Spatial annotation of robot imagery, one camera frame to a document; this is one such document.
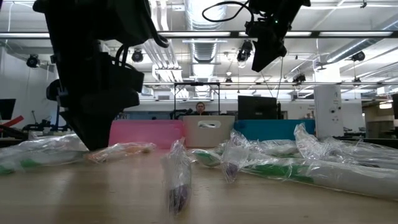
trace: pink bin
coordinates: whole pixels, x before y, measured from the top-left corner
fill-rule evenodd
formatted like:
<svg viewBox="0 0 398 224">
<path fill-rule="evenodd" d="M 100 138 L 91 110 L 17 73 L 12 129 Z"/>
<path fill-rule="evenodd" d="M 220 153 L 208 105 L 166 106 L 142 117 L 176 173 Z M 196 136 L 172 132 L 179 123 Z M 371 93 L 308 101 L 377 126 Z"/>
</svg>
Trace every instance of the pink bin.
<svg viewBox="0 0 398 224">
<path fill-rule="evenodd" d="M 170 149 L 175 140 L 184 137 L 179 120 L 117 120 L 113 121 L 109 145 L 128 142 L 151 142 L 159 149 Z"/>
</svg>

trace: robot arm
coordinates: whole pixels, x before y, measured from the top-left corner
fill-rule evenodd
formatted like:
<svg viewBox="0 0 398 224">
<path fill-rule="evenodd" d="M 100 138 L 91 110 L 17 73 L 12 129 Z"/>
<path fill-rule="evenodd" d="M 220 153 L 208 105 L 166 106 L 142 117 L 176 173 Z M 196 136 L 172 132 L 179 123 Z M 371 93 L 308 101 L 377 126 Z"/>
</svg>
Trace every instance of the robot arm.
<svg viewBox="0 0 398 224">
<path fill-rule="evenodd" d="M 128 48 L 150 38 L 169 46 L 157 34 L 148 1 L 37 0 L 33 9 L 45 14 L 60 77 L 47 98 L 65 108 L 61 116 L 89 150 L 107 147 L 116 115 L 139 105 L 144 74 L 126 64 Z M 113 39 L 123 44 L 115 58 L 99 42 Z"/>
</svg>

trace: wall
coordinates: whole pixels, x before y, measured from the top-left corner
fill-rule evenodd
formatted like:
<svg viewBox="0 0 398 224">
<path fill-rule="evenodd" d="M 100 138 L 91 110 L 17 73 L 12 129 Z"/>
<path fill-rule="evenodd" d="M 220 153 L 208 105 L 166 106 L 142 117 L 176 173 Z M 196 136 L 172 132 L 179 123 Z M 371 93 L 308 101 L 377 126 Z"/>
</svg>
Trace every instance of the wall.
<svg viewBox="0 0 398 224">
<path fill-rule="evenodd" d="M 22 122 L 13 127 L 23 128 L 27 124 L 34 124 L 32 110 L 35 111 L 37 122 L 51 116 L 55 120 L 57 104 L 45 97 L 45 90 L 55 80 L 55 74 L 47 73 L 42 68 L 29 68 L 26 61 L 7 54 L 4 48 L 0 48 L 0 58 L 0 99 L 16 98 L 12 117 L 24 117 Z"/>
<path fill-rule="evenodd" d="M 205 102 L 207 111 L 218 111 L 218 102 Z M 288 119 L 301 119 L 315 109 L 314 102 L 308 101 L 290 101 L 280 102 L 282 111 L 287 111 Z M 177 109 L 195 109 L 194 102 L 177 102 Z M 221 112 L 237 111 L 238 102 L 236 101 L 222 101 Z M 125 111 L 172 111 L 174 103 L 170 101 L 158 102 L 141 102 L 141 105 L 127 108 Z M 350 128 L 353 131 L 359 131 L 359 128 L 365 127 L 365 122 L 362 117 L 362 104 L 360 101 L 344 101 L 342 103 L 343 124 L 344 127 Z"/>
</svg>

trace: ceiling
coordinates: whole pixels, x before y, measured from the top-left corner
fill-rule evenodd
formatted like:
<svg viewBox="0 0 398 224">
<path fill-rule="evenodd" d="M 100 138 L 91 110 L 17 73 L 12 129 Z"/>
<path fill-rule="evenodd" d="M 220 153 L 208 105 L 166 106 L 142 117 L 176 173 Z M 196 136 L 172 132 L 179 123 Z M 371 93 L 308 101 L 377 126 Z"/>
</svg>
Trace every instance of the ceiling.
<svg viewBox="0 0 398 224">
<path fill-rule="evenodd" d="M 13 4 L 12 1 L 7 0 L 3 3 L 0 13 L 0 32 L 47 32 L 44 15 L 34 12 L 29 7 L 32 5 L 32 1 L 14 2 L 22 2 L 23 4 Z M 297 14 L 292 25 L 293 30 L 374 30 L 379 24 L 393 16 L 397 16 L 398 19 L 398 0 L 367 1 L 368 6 L 364 9 L 359 7 L 363 3 L 362 0 L 312 0 L 311 2 L 311 8 L 302 7 Z M 167 5 L 167 20 L 170 30 L 188 30 L 185 22 L 183 0 L 167 1 Z M 226 17 L 233 16 L 238 9 L 239 7 L 236 6 L 228 6 Z M 244 30 L 244 23 L 249 18 L 250 14 L 243 10 L 234 20 L 225 22 L 221 30 Z M 281 77 L 282 81 L 284 81 L 284 78 L 291 81 L 292 77 L 298 74 L 298 71 L 291 71 L 305 62 L 305 59 L 313 60 L 321 55 L 328 55 L 352 42 L 353 39 L 286 39 L 285 46 L 288 54 L 283 59 L 283 66 L 282 60 L 278 58 L 262 71 L 262 75 L 251 70 L 252 57 L 249 58 L 246 67 L 238 68 L 235 58 L 238 49 L 244 41 L 243 39 L 228 39 L 226 41 L 219 44 L 217 57 L 214 61 L 217 65 L 215 65 L 213 76 L 210 77 L 209 81 L 218 80 L 223 82 L 227 71 L 232 73 L 234 82 L 262 82 L 264 79 L 268 82 L 279 82 Z M 188 79 L 193 75 L 190 46 L 189 44 L 184 44 L 182 39 L 173 39 L 172 43 L 178 64 L 182 68 L 182 78 Z M 115 40 L 107 41 L 105 44 L 113 55 L 121 45 Z M 10 40 L 8 45 L 11 48 L 9 50 L 10 53 L 25 58 L 29 54 L 39 54 L 42 61 L 46 61 L 49 60 L 49 55 L 52 53 L 49 40 Z M 398 49 L 398 39 L 384 39 L 363 50 L 366 54 L 366 60 L 357 62 L 355 69 L 353 69 L 352 62 L 344 60 L 339 62 L 341 79 L 351 81 L 354 78 L 354 74 L 369 74 L 398 62 L 398 50 L 395 48 Z M 156 81 L 151 74 L 152 62 L 148 56 L 144 54 L 144 61 L 134 63 L 134 66 L 138 70 L 147 73 L 147 82 Z M 300 68 L 301 72 L 306 75 L 307 81 L 313 79 L 314 71 L 312 66 Z M 377 82 L 388 80 L 391 82 L 396 81 L 395 77 L 398 78 L 398 66 L 386 72 L 364 78 L 363 81 Z M 377 86 L 367 86 L 361 92 L 371 91 L 375 87 Z"/>
</svg>

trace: air duct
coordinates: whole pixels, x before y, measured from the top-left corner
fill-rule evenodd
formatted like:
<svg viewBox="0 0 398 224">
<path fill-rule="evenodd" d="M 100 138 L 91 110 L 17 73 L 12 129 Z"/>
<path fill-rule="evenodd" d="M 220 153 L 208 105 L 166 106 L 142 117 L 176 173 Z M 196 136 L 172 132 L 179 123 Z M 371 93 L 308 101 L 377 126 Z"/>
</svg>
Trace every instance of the air duct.
<svg viewBox="0 0 398 224">
<path fill-rule="evenodd" d="M 220 30 L 223 23 L 209 22 L 202 16 L 204 9 L 224 0 L 185 0 L 185 17 L 189 30 Z M 223 19 L 226 14 L 226 5 L 216 6 L 208 11 L 214 20 Z M 203 65 L 192 65 L 192 72 L 195 76 L 208 78 L 212 76 L 214 62 L 218 50 L 217 43 L 192 43 L 190 50 L 193 63 L 205 63 Z"/>
<path fill-rule="evenodd" d="M 374 28 L 374 30 L 385 30 L 385 31 L 395 31 L 398 30 L 398 14 L 394 15 L 386 22 L 378 25 Z M 340 49 L 332 52 L 326 57 L 326 63 L 336 63 L 341 60 L 344 60 L 361 50 L 364 50 L 373 44 L 378 43 L 382 39 L 380 38 L 372 38 L 372 39 L 359 39 L 353 40 L 350 43 L 346 44 L 345 46 L 341 47 Z"/>
</svg>

